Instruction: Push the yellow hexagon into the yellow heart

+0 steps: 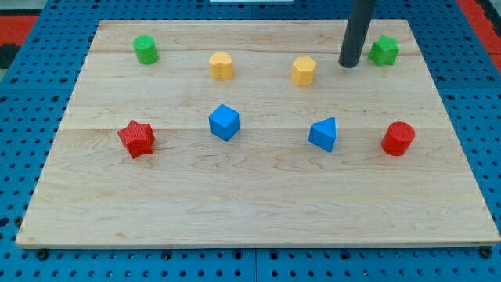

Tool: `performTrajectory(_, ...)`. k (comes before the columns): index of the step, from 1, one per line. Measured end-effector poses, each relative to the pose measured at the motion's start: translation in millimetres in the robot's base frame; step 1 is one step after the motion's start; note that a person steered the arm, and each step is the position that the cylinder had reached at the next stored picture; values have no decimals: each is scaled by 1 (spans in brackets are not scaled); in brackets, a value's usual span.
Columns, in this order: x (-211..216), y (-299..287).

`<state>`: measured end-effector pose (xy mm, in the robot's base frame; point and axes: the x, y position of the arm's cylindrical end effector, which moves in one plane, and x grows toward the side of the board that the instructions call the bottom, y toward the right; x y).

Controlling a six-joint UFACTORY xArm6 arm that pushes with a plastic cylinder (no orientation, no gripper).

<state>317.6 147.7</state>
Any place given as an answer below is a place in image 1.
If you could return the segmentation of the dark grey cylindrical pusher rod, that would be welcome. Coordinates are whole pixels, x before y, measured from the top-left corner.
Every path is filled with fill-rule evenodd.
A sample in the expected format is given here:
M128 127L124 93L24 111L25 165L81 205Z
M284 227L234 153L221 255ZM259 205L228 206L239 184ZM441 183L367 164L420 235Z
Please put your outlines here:
M376 0L353 1L338 59L342 67L358 65L376 3Z

